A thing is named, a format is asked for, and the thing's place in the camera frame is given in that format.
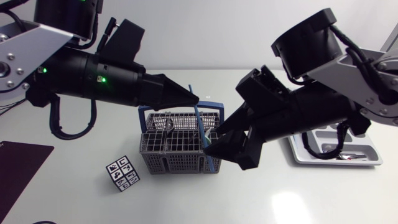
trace black cable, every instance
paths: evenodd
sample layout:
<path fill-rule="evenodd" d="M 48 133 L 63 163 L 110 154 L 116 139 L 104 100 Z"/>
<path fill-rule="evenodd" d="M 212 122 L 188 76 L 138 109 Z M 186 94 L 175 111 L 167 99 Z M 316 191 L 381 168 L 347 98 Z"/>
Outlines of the black cable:
<path fill-rule="evenodd" d="M 15 13 L 11 12 L 10 10 L 5 10 L 5 11 L 1 11 L 1 12 L 7 14 L 8 16 L 11 16 L 12 19 L 15 21 L 15 23 L 20 28 L 21 32 L 26 31 L 25 24 L 21 21 L 21 19 Z"/>
<path fill-rule="evenodd" d="M 289 79 L 289 81 L 291 81 L 292 83 L 296 84 L 296 85 L 307 85 L 310 84 L 313 80 L 305 80 L 302 82 L 299 82 L 297 80 L 295 80 L 294 78 L 290 77 L 290 75 L 288 73 L 287 74 L 287 78 Z"/>
<path fill-rule="evenodd" d="M 93 25 L 93 36 L 90 40 L 89 43 L 85 44 L 85 45 L 78 45 L 78 44 L 66 44 L 67 47 L 71 47 L 74 49 L 79 49 L 79 50 L 83 50 L 83 49 L 88 49 L 90 48 L 95 41 L 97 40 L 97 33 L 98 33 L 98 13 L 95 14 L 95 18 L 94 18 L 94 25 Z"/>
<path fill-rule="evenodd" d="M 14 104 L 16 104 L 16 103 L 18 103 L 18 102 L 20 102 L 20 101 L 13 102 L 13 103 L 10 103 L 10 104 L 8 104 L 8 105 L 3 105 L 3 106 L 0 106 L 0 107 L 10 107 L 11 105 L 14 105 Z"/>
<path fill-rule="evenodd" d="M 22 104 L 23 102 L 25 102 L 25 101 L 26 101 L 26 99 L 23 99 L 23 100 L 20 100 L 20 101 L 18 101 L 18 102 L 12 103 L 12 106 L 8 106 L 8 107 L 5 107 L 5 108 L 1 108 L 0 111 L 1 111 L 1 110 L 4 110 L 4 111 L 0 112 L 0 116 L 3 115 L 3 114 L 5 114 L 5 113 L 7 113 L 9 110 L 11 110 L 11 109 L 13 109 L 13 108 L 15 108 L 15 107 L 21 105 L 21 104 Z"/>
<path fill-rule="evenodd" d="M 66 134 L 64 133 L 61 129 L 62 127 L 60 126 L 60 98 L 56 94 L 53 94 L 51 96 L 51 109 L 50 109 L 50 130 L 51 133 L 62 140 L 73 140 L 80 138 L 87 134 L 94 126 L 95 120 L 97 119 L 97 107 L 95 100 L 91 100 L 91 118 L 90 122 L 88 123 L 88 126 L 86 129 L 84 129 L 82 132 L 77 133 L 77 134 Z"/>
<path fill-rule="evenodd" d="M 377 92 L 377 88 L 374 86 L 372 78 L 369 76 L 369 73 L 366 70 L 364 63 L 362 63 L 359 55 L 351 48 L 347 48 L 346 52 L 353 59 L 354 65 L 361 72 L 362 77 L 364 78 L 365 82 L 369 85 L 369 87 L 373 91 Z"/>
<path fill-rule="evenodd" d="M 358 56 L 361 58 L 363 62 L 365 62 L 368 58 L 365 56 L 363 51 L 350 39 L 348 38 L 342 31 L 340 31 L 337 26 L 331 25 L 330 30 L 335 33 L 337 38 L 342 41 L 343 44 L 347 45 L 349 48 L 353 49 Z"/>
<path fill-rule="evenodd" d="M 325 152 L 325 153 L 317 153 L 314 152 L 309 143 L 308 143 L 308 135 L 307 133 L 302 133 L 302 140 L 303 140 L 303 145 L 304 148 L 307 150 L 308 153 L 311 154 L 311 156 L 317 158 L 317 159 L 333 159 L 338 157 L 338 155 L 341 153 L 341 150 L 343 149 L 344 146 L 344 140 L 346 138 L 347 130 L 349 128 L 348 122 L 343 121 L 337 126 L 337 140 L 338 144 L 336 146 L 336 149 L 333 149 L 331 151 Z"/>
<path fill-rule="evenodd" d="M 17 6 L 20 6 L 21 4 L 26 3 L 29 0 L 11 0 L 5 3 L 0 4 L 0 12 L 4 12 L 7 10 L 10 10 L 12 8 L 15 8 Z"/>
<path fill-rule="evenodd" d="M 337 38 L 339 38 L 342 43 L 347 45 L 349 49 L 354 51 L 358 57 L 360 58 L 360 62 L 357 63 L 357 67 L 361 66 L 362 68 L 358 69 L 361 71 L 362 76 L 364 78 L 367 78 L 368 80 L 365 79 L 366 83 L 369 85 L 370 88 L 375 91 L 380 99 L 384 103 L 395 103 L 395 99 L 391 92 L 389 91 L 388 87 L 382 82 L 381 78 L 379 77 L 379 73 L 377 72 L 376 68 L 373 66 L 372 62 L 373 60 L 371 58 L 367 58 L 365 56 L 364 52 L 350 39 L 348 38 L 342 31 L 340 31 L 336 26 L 332 25 L 330 26 L 330 30 L 335 33 Z"/>

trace table surface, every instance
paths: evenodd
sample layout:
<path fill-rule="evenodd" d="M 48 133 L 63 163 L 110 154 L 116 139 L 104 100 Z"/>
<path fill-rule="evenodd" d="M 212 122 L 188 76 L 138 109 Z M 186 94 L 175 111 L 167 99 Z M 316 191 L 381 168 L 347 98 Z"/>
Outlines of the table surface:
<path fill-rule="evenodd" d="M 228 117 L 243 100 L 235 86 L 248 70 L 164 70 L 201 100 L 224 103 Z M 274 71 L 289 83 L 283 71 Z M 90 101 L 62 97 L 61 124 L 85 128 Z M 55 149 L 4 223 L 397 223 L 398 128 L 373 123 L 368 134 L 384 163 L 377 167 L 302 165 L 286 139 L 265 143 L 259 168 L 223 161 L 219 174 L 150 175 L 139 154 L 137 108 L 98 102 L 86 136 L 51 135 L 49 106 L 24 103 L 0 117 L 0 141 Z M 193 111 L 193 108 L 167 111 Z M 141 180 L 122 193 L 105 166 L 127 155 Z"/>

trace screw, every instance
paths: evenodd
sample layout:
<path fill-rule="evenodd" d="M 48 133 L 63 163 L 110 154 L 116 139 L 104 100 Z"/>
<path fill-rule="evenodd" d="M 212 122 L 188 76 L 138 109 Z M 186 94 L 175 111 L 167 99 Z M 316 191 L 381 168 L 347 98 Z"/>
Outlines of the screw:
<path fill-rule="evenodd" d="M 388 110 L 387 109 L 381 109 L 381 110 L 379 110 L 379 114 L 380 115 L 386 115 L 388 113 Z"/>
<path fill-rule="evenodd" d="M 7 58 L 8 58 L 8 60 L 14 60 L 15 59 L 15 55 L 13 53 L 8 53 L 7 54 Z"/>
<path fill-rule="evenodd" d="M 24 70 L 21 68 L 17 68 L 17 74 L 18 75 L 23 75 L 24 74 Z"/>
<path fill-rule="evenodd" d="M 385 69 L 387 69 L 387 65 L 386 65 L 386 63 L 380 63 L 380 64 L 377 66 L 377 68 L 378 68 L 380 71 L 384 71 Z"/>
<path fill-rule="evenodd" d="M 8 81 L 7 82 L 7 86 L 9 87 L 9 88 L 12 88 L 12 87 L 14 87 L 14 82 L 12 82 L 12 81 Z"/>
<path fill-rule="evenodd" d="M 8 36 L 6 34 L 0 34 L 0 42 L 8 40 Z"/>
<path fill-rule="evenodd" d="M 398 84 L 398 78 L 393 78 L 391 80 L 391 85 L 397 85 Z"/>
<path fill-rule="evenodd" d="M 374 99 L 370 97 L 369 99 L 366 100 L 366 103 L 368 105 L 372 105 L 374 103 Z"/>
<path fill-rule="evenodd" d="M 22 88 L 23 88 L 24 90 L 27 90 L 27 89 L 30 88 L 30 85 L 29 85 L 28 83 L 24 83 L 24 84 L 22 84 Z"/>
<path fill-rule="evenodd" d="M 361 113 L 361 115 L 366 115 L 368 113 L 368 110 L 365 108 L 362 108 L 359 110 L 359 112 Z"/>

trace cube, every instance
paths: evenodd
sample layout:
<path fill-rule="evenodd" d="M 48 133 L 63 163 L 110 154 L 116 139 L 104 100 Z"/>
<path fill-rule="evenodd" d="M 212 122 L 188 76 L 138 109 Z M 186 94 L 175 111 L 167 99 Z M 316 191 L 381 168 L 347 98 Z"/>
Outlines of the cube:
<path fill-rule="evenodd" d="M 108 174 L 112 178 L 112 182 L 118 187 L 120 192 L 126 190 L 139 180 L 137 171 L 131 165 L 127 156 L 123 156 L 117 161 L 106 166 Z"/>

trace blue handle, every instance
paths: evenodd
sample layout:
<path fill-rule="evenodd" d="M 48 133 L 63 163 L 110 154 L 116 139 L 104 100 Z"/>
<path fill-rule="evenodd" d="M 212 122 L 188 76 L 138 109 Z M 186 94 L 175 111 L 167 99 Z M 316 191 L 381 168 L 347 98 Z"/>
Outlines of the blue handle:
<path fill-rule="evenodd" d="M 224 123 L 224 104 L 209 102 L 209 101 L 199 101 L 197 106 L 198 106 L 198 108 L 208 108 L 208 109 L 218 110 L 219 114 L 220 114 L 220 125 Z M 145 119 L 145 111 L 147 111 L 147 110 L 152 110 L 152 108 L 150 106 L 139 106 L 138 107 L 139 123 L 141 125 L 142 133 L 147 132 L 147 125 L 146 125 L 146 119 Z"/>

